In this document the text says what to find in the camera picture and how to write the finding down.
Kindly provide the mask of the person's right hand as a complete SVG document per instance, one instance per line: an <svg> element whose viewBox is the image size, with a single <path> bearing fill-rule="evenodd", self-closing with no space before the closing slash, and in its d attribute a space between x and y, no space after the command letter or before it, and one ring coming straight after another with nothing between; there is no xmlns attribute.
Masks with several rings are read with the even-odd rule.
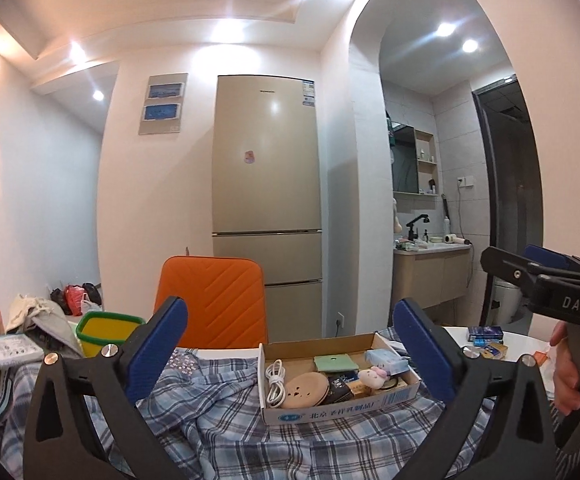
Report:
<svg viewBox="0 0 580 480"><path fill-rule="evenodd" d="M570 353L565 322L555 325L550 346L555 348L554 404L563 415L569 415L580 409L580 392L579 373Z"/></svg>

